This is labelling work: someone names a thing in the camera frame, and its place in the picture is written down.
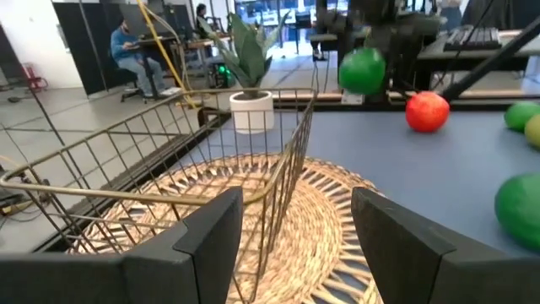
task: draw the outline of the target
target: keyboard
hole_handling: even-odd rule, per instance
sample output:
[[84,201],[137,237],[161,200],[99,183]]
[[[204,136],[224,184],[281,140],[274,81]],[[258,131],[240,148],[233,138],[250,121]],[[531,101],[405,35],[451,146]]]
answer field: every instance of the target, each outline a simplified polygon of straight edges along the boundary
[[[472,32],[471,38],[467,43],[465,40]],[[453,30],[445,43],[445,52],[448,51],[482,51],[500,49],[499,30],[495,28],[462,27]]]

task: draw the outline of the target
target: metal wire basket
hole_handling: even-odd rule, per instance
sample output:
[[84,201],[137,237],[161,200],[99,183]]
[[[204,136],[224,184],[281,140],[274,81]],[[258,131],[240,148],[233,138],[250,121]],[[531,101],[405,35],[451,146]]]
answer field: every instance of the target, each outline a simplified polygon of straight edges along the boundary
[[[316,100],[314,90],[267,91],[288,108],[307,106],[277,108],[273,129],[240,134],[225,106],[239,90],[188,92],[21,166],[0,185],[26,190],[71,254],[123,253],[242,186],[245,220],[229,298],[253,301],[302,170]],[[177,105],[188,95],[201,107]],[[51,168],[48,185],[41,176]],[[16,182],[21,172],[33,182]]]

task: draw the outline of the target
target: green ball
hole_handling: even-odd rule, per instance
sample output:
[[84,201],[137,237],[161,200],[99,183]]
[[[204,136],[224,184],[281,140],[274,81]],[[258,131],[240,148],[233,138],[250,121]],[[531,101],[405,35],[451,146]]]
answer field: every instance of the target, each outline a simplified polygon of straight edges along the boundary
[[385,78],[386,62],[374,48],[361,48],[345,56],[339,67],[339,85],[353,94],[376,93]]
[[518,102],[505,113],[506,126],[514,131],[523,132],[525,125],[536,114],[540,114],[540,105],[536,102]]
[[525,247],[540,250],[540,173],[514,176],[495,196],[503,229]]
[[526,123],[525,138],[531,146],[540,149],[540,114],[533,116]]

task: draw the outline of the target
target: red apple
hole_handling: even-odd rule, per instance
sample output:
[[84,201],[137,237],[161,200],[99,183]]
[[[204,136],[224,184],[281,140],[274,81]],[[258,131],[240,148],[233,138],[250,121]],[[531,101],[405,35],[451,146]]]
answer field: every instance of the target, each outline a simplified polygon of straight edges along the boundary
[[430,133],[445,124],[450,114],[450,106],[435,92],[420,92],[407,102],[405,114],[412,130]]

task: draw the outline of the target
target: blue shirt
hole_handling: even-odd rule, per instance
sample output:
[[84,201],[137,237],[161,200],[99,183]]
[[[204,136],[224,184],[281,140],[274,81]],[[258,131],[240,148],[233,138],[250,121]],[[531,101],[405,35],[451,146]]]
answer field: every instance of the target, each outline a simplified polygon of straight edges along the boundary
[[111,55],[118,62],[120,59],[134,57],[137,60],[143,59],[140,53],[124,50],[122,46],[126,42],[137,45],[138,39],[134,35],[127,35],[121,28],[116,29],[111,34]]

